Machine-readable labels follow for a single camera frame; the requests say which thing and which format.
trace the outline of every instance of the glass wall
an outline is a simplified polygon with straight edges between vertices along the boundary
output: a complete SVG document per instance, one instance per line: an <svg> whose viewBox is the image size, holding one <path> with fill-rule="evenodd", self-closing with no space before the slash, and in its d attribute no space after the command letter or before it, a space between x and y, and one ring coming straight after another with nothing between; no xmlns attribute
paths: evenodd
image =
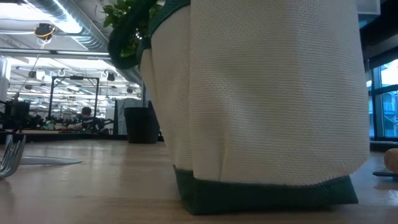
<svg viewBox="0 0 398 224"><path fill-rule="evenodd" d="M371 97L369 97L369 136L374 137L373 100Z"/></svg>
<svg viewBox="0 0 398 224"><path fill-rule="evenodd" d="M369 136L376 140L398 138L398 59L371 69Z"/></svg>

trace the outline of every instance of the canvas tote bag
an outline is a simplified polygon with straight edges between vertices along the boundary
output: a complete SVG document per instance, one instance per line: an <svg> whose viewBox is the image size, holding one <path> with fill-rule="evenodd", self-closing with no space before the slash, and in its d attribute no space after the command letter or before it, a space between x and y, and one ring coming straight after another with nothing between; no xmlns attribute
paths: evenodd
<svg viewBox="0 0 398 224"><path fill-rule="evenodd" d="M168 0L137 62L190 213L357 203L369 133L354 0Z"/></svg>

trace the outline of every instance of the exposed ductwork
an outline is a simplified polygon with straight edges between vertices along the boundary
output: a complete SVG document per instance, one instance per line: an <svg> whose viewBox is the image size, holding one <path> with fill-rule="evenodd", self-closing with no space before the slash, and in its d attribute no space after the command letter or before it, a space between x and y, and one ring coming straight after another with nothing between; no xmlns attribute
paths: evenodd
<svg viewBox="0 0 398 224"><path fill-rule="evenodd" d="M72 0L21 0L35 10L46 14L51 22L70 37L94 52L107 52L108 40L89 17ZM118 70L129 82L141 84L136 68Z"/></svg>

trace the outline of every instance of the wooden table surface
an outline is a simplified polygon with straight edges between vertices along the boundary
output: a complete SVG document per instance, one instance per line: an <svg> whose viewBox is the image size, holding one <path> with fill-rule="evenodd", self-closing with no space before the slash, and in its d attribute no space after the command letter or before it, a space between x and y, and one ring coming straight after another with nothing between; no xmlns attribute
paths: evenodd
<svg viewBox="0 0 398 224"><path fill-rule="evenodd" d="M371 154L352 175L358 205L319 211L191 216L179 199L162 143L125 141L30 143L25 155L83 160L71 166L22 166L0 180L0 223L398 223L398 182L371 174Z"/></svg>

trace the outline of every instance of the green bag trim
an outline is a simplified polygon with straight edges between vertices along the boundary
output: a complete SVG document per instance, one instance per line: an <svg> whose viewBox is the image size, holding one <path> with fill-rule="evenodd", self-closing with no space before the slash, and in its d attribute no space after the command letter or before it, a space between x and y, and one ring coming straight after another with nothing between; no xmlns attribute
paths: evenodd
<svg viewBox="0 0 398 224"><path fill-rule="evenodd" d="M193 171L174 167L178 191L192 215L319 208L358 203L349 176L306 186L239 184L196 179Z"/></svg>
<svg viewBox="0 0 398 224"><path fill-rule="evenodd" d="M141 58L142 58L142 54L144 53L145 49L150 49L150 48L152 48L152 46L150 44L150 38L149 37L142 38L141 41L139 42L137 53L136 53L138 67L141 66Z"/></svg>
<svg viewBox="0 0 398 224"><path fill-rule="evenodd" d="M175 11L190 4L191 0L167 0L162 9L150 20L149 35L152 36L161 23L175 13Z"/></svg>

